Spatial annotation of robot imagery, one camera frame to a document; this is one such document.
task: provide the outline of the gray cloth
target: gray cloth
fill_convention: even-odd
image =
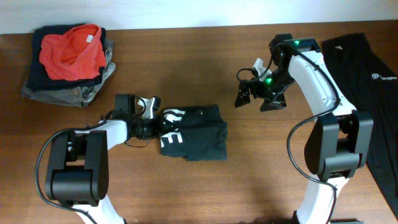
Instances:
[[[105,39],[104,46],[106,48],[106,67],[102,74],[101,84],[91,87],[82,86],[65,90],[32,91],[29,87],[27,87],[27,82],[25,81],[21,88],[22,97],[42,103],[50,103],[62,106],[77,106],[80,108],[87,107],[88,104],[93,101],[95,95],[97,92],[99,92],[105,81],[116,69],[116,65],[111,61],[113,54],[113,42],[113,40]]]

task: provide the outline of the white wall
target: white wall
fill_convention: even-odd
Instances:
[[[0,34],[93,22],[105,29],[398,19],[398,0],[0,0]]]

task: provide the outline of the brown tabletop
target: brown tabletop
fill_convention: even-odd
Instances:
[[[276,34],[314,37],[321,43],[353,32],[364,32],[374,53],[398,73],[397,21],[110,30],[106,37],[115,40],[116,71],[85,109],[23,99],[32,34],[0,35],[0,223],[82,223],[76,214],[41,201],[34,185],[35,161],[53,132],[96,124],[113,109],[117,93],[159,96],[161,108],[218,104],[228,122],[226,162],[164,157],[159,140],[147,148],[118,145],[109,151],[108,195],[128,223],[290,218],[308,181],[291,165],[286,137],[312,115],[310,108],[297,84],[286,91],[284,110],[261,113],[261,100],[235,108],[235,73],[251,67],[257,57],[268,62],[268,44]],[[300,128],[292,140],[293,154],[307,172],[303,147],[312,127]],[[41,165],[42,183],[48,154]],[[367,167],[344,187],[333,218],[397,223]]]

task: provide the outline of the red garment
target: red garment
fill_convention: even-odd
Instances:
[[[40,63],[53,80],[94,78],[100,74],[100,67],[106,65],[100,37],[101,28],[94,24],[74,27],[63,35],[46,35]]]

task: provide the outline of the black fabric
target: black fabric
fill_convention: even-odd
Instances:
[[[29,77],[27,79],[27,87],[36,90],[63,90],[69,88],[75,88],[78,86],[95,86],[102,82],[102,72],[104,67],[99,68],[99,75],[92,79],[84,79],[77,81],[66,81],[66,80],[52,80],[45,71],[44,65],[39,62],[40,51],[42,50],[41,44],[45,35],[48,34],[59,34],[62,35],[66,33],[68,30],[81,26],[82,24],[75,25],[57,25],[57,26],[45,26],[40,29],[37,29],[33,34],[32,39],[32,64],[29,69]],[[105,37],[106,30],[104,28],[101,29],[101,37],[100,41],[103,46],[103,51],[105,53]]]
[[[160,126],[162,155],[184,157],[187,161],[227,160],[228,125],[222,120],[218,105],[174,109],[184,111],[185,114],[164,111]],[[167,114],[181,120],[170,122],[165,119]]]
[[[326,66],[344,96],[374,124],[366,163],[398,218],[398,80],[371,51],[364,34],[324,41]]]

